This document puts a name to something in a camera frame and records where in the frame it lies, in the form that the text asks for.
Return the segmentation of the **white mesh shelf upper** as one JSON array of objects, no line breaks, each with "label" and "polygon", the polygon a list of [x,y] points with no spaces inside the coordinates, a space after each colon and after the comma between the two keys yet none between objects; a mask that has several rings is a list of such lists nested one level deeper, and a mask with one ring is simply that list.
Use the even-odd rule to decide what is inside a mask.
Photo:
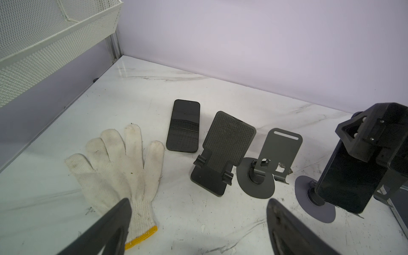
[{"label": "white mesh shelf upper", "polygon": [[1,1],[1,106],[115,33],[122,1]]}]

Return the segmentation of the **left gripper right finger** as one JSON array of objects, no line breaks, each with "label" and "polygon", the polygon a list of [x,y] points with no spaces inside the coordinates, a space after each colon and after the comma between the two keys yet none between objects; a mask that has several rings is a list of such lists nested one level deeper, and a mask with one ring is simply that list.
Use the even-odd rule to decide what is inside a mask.
[{"label": "left gripper right finger", "polygon": [[276,255],[337,255],[338,252],[315,235],[278,200],[267,205],[267,225]]}]

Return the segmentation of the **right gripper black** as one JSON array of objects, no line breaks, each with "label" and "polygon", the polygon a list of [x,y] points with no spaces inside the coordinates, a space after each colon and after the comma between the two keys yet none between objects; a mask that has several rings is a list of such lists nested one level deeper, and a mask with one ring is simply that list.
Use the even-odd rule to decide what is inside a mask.
[{"label": "right gripper black", "polygon": [[336,134],[347,153],[360,161],[408,176],[408,108],[398,103],[377,103],[340,123]]}]

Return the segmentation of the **black phone back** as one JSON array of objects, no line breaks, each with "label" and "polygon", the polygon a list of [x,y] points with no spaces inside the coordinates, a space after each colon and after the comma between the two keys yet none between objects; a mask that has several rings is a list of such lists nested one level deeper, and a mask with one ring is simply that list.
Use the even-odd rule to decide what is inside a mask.
[{"label": "black phone back", "polygon": [[200,104],[174,101],[166,148],[173,152],[196,153],[199,146]]},{"label": "black phone back", "polygon": [[378,190],[386,171],[375,159],[366,163],[350,156],[339,141],[315,191],[325,202],[360,214]]}]

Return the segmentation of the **grey stand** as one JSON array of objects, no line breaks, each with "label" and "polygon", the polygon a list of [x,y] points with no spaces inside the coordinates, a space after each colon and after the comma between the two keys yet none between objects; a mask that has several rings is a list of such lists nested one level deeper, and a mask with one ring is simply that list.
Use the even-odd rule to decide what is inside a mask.
[{"label": "grey stand", "polygon": [[240,188],[249,196],[268,199],[275,192],[275,182],[286,184],[291,167],[303,143],[297,133],[273,128],[269,131],[257,159],[246,157],[237,167]]},{"label": "grey stand", "polygon": [[401,173],[394,170],[387,170],[384,177],[380,181],[377,190],[374,192],[373,197],[384,205],[392,207],[391,197],[407,181],[408,178]]},{"label": "grey stand", "polygon": [[317,181],[308,176],[299,176],[295,180],[295,196],[301,208],[314,219],[323,223],[332,223],[336,217],[335,206],[325,202],[316,191]]}]

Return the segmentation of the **black stand back left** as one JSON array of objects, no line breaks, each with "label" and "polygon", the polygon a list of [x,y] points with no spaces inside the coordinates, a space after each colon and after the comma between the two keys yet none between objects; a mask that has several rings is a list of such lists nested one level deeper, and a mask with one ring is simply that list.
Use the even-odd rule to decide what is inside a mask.
[{"label": "black stand back left", "polygon": [[232,168],[247,153],[256,128],[223,111],[216,113],[203,143],[203,152],[194,161],[191,181],[221,197],[232,184]]}]

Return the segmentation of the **white work glove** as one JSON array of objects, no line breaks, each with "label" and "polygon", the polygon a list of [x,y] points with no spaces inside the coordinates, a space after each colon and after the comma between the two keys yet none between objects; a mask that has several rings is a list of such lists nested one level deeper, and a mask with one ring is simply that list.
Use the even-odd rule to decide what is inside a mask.
[{"label": "white work glove", "polygon": [[152,202],[162,175],[164,145],[153,141],[144,154],[140,127],[130,124],[124,136],[107,129],[88,141],[85,149],[85,155],[74,154],[65,163],[101,216],[122,199],[129,200],[132,215],[125,242],[129,250],[158,230]]}]

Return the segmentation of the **grey stand back right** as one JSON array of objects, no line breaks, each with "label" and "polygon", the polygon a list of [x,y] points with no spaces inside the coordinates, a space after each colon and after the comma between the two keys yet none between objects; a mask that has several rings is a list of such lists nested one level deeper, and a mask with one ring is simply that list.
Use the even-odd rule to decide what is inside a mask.
[{"label": "grey stand back right", "polygon": [[387,170],[384,177],[380,181],[377,190],[374,192],[373,197],[384,205],[392,207],[391,197],[407,181],[408,178],[401,173],[394,170]]}]

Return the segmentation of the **black phone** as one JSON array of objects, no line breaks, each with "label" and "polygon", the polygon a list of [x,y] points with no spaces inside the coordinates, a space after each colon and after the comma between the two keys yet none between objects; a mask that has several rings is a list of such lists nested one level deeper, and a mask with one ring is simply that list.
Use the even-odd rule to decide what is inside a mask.
[{"label": "black phone", "polygon": [[200,104],[174,101],[166,148],[173,152],[196,153],[199,146]]},{"label": "black phone", "polygon": [[408,187],[402,186],[391,197],[392,212],[403,233],[408,237]]},{"label": "black phone", "polygon": [[386,171],[375,159],[366,163],[350,156],[339,141],[315,191],[325,202],[360,214],[378,190]]}]

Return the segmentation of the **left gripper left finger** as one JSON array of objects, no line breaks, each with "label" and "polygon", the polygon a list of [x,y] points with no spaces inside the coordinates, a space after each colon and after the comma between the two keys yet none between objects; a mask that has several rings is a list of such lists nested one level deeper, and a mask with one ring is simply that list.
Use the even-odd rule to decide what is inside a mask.
[{"label": "left gripper left finger", "polygon": [[123,255],[131,216],[130,201],[124,198],[59,254]]}]

